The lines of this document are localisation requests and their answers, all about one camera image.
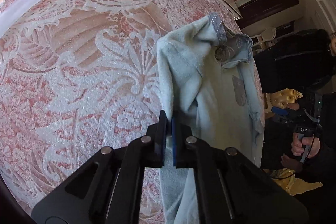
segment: person in black jacket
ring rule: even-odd
[[[292,109],[305,107],[304,104],[291,104]],[[322,182],[323,186],[315,190],[295,195],[310,215],[309,224],[330,223],[336,208],[336,93],[323,95],[320,124],[323,132],[314,143],[304,165],[292,156],[303,153],[303,145],[311,145],[313,137],[304,137],[301,142],[296,133],[273,122],[265,121],[265,138],[261,167],[264,169],[295,170],[295,176],[306,182]]]
[[[335,74],[336,37],[325,30],[307,30],[285,37],[254,56],[263,93],[286,88],[322,88]]]

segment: flower pattern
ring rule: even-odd
[[[0,172],[27,213],[102,146],[158,121],[156,42],[212,11],[239,32],[219,0],[41,0],[0,38]],[[148,168],[140,223],[163,222]]]

